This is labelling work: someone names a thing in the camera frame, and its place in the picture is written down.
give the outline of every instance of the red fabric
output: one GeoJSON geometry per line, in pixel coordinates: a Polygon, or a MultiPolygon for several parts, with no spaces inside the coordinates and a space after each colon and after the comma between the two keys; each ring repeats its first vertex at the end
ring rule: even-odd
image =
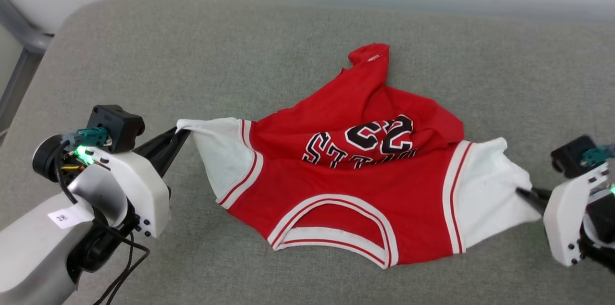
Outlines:
{"type": "MultiPolygon", "coordinates": [[[[385,85],[388,45],[360,47],[348,58],[353,66],[316,93],[252,124],[250,143],[263,154],[263,168],[229,213],[267,238],[283,216],[306,198],[351,195],[373,205],[390,221],[400,264],[452,254],[442,185],[455,146],[463,140],[463,124],[432,99],[385,85]],[[376,125],[357,138],[362,145],[375,141],[376,147],[363,150],[349,141],[348,131],[369,123],[376,125]],[[380,130],[371,139],[375,126],[380,130]],[[314,164],[316,158],[308,146],[324,132],[327,140],[314,143],[323,146],[316,150],[319,159],[314,164]],[[388,141],[393,134],[396,137],[388,141]],[[382,152],[382,148],[390,151],[410,143],[406,152],[382,152]],[[372,161],[358,167],[355,156],[372,161]]],[[[296,226],[342,229],[383,246],[373,220],[338,205],[312,209],[296,226]]]]}

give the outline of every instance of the green led light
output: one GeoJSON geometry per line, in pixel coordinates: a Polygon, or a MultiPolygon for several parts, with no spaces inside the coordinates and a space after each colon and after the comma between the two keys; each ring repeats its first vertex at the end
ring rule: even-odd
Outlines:
{"type": "Polygon", "coordinates": [[[92,163],[94,163],[94,159],[92,158],[92,156],[86,154],[86,147],[83,145],[77,147],[77,150],[75,150],[75,155],[77,155],[78,158],[82,159],[83,162],[86,163],[86,165],[91,165],[92,163]]]}

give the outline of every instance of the red and white stripe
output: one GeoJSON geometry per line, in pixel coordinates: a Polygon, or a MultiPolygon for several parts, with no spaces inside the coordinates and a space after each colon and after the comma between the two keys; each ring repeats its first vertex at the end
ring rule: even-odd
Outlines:
{"type": "Polygon", "coordinates": [[[453,254],[463,253],[466,248],[463,244],[463,237],[459,233],[459,219],[455,214],[455,200],[456,191],[458,187],[459,174],[463,171],[464,161],[472,146],[471,142],[461,141],[457,145],[455,152],[448,164],[446,170],[446,177],[442,187],[442,206],[444,208],[444,220],[446,220],[446,228],[448,229],[448,235],[451,239],[451,248],[453,254]]]}
{"type": "Polygon", "coordinates": [[[252,122],[242,120],[241,121],[241,137],[244,145],[252,151],[253,160],[252,167],[248,171],[246,176],[237,181],[233,187],[224,195],[217,198],[216,202],[223,208],[228,209],[248,188],[250,188],[257,180],[261,170],[263,169],[263,154],[253,149],[250,143],[250,128],[252,128],[252,122]]]}
{"type": "Polygon", "coordinates": [[[398,263],[397,240],[389,220],[374,206],[360,198],[341,194],[321,194],[310,197],[290,210],[267,238],[275,251],[290,246],[317,245],[333,246],[356,252],[381,268],[388,268],[398,263]],[[310,210],[325,204],[336,204],[353,209],[364,217],[373,220],[382,233],[384,248],[377,244],[340,229],[323,227],[293,228],[310,210]]]}

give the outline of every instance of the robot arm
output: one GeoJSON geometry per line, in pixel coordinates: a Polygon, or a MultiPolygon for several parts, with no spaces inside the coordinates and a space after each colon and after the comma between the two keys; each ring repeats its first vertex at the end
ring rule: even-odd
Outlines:
{"type": "Polygon", "coordinates": [[[615,145],[597,147],[582,136],[551,153],[553,167],[567,180],[553,191],[517,189],[542,212],[553,257],[564,266],[586,256],[615,272],[615,186],[607,160],[615,145]]]}
{"type": "Polygon", "coordinates": [[[172,128],[133,149],[144,130],[141,117],[96,106],[88,129],[39,146],[33,168],[57,182],[53,170],[61,162],[77,204],[58,194],[0,232],[0,303],[62,304],[82,272],[99,270],[133,232],[160,235],[171,218],[171,189],[162,177],[189,132],[172,128]]]}

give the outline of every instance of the black lettering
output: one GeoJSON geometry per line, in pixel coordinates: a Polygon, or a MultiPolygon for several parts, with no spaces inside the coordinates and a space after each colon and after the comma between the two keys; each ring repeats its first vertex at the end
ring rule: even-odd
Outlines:
{"type": "Polygon", "coordinates": [[[325,147],[327,143],[331,139],[331,136],[328,132],[321,132],[320,134],[315,134],[312,139],[307,143],[306,153],[303,154],[303,158],[301,160],[314,163],[315,165],[320,161],[320,152],[325,151],[325,147]]]}
{"type": "Polygon", "coordinates": [[[368,158],[367,156],[355,155],[350,158],[350,161],[356,161],[354,163],[354,169],[360,169],[365,163],[369,164],[371,161],[373,161],[373,159],[368,158]]]}
{"type": "Polygon", "coordinates": [[[338,167],[338,163],[340,163],[341,160],[348,156],[348,153],[338,148],[334,143],[331,143],[331,145],[329,146],[329,150],[327,150],[327,155],[335,156],[335,158],[333,159],[333,161],[331,161],[331,164],[329,165],[329,167],[334,169],[335,167],[338,167]]]}
{"type": "Polygon", "coordinates": [[[399,154],[399,156],[397,156],[398,160],[402,160],[402,159],[408,159],[408,158],[413,158],[415,156],[415,154],[417,153],[418,149],[412,149],[412,150],[408,150],[408,151],[404,151],[401,154],[399,154]]]}

